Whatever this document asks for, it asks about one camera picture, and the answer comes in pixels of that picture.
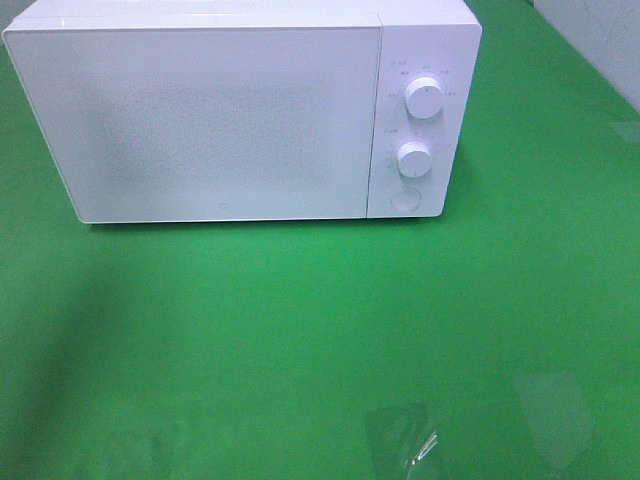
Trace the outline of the green table mat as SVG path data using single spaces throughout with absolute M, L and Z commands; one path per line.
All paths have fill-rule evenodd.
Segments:
M 435 219 L 87 226 L 1 60 L 5 479 L 635 479 L 639 116 L 528 1 Z

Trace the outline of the white microwave door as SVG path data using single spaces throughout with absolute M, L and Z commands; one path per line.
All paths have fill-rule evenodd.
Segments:
M 362 218 L 378 28 L 10 31 L 85 223 Z

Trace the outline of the lower white round knob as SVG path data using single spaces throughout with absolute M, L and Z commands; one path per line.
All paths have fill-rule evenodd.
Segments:
M 430 148 L 423 142 L 406 142 L 397 151 L 399 173 L 406 178 L 419 178 L 431 170 L 433 158 Z

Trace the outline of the white round knob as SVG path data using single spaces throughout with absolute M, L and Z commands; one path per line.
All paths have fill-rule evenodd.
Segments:
M 397 151 L 399 173 L 406 178 L 419 178 L 431 170 L 433 158 L 430 148 L 423 142 L 406 142 Z
M 444 89 L 433 76 L 423 75 L 411 80 L 404 90 L 408 113 L 420 120 L 437 115 L 444 107 Z

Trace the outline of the white microwave oven body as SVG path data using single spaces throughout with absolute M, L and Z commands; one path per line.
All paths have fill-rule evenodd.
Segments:
M 37 1 L 10 22 L 2 38 L 11 60 L 6 42 L 10 31 L 358 27 L 380 31 L 362 218 L 438 216 L 482 37 L 481 24 L 462 1 Z M 439 80 L 445 99 L 437 115 L 420 120 L 408 113 L 404 90 L 423 75 Z M 425 143 L 433 158 L 429 173 L 419 178 L 403 177 L 397 167 L 398 149 L 412 141 Z M 421 193 L 420 206 L 412 212 L 391 204 L 392 195 L 406 188 Z

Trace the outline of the white round door button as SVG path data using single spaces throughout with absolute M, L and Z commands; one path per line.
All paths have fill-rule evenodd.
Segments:
M 421 193 L 415 188 L 406 188 L 394 193 L 391 198 L 392 206 L 401 212 L 415 211 L 421 203 Z

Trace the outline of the upper white round knob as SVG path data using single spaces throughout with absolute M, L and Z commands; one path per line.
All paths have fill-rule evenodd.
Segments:
M 423 75 L 411 80 L 404 90 L 408 113 L 420 120 L 437 115 L 444 107 L 444 89 L 433 76 Z

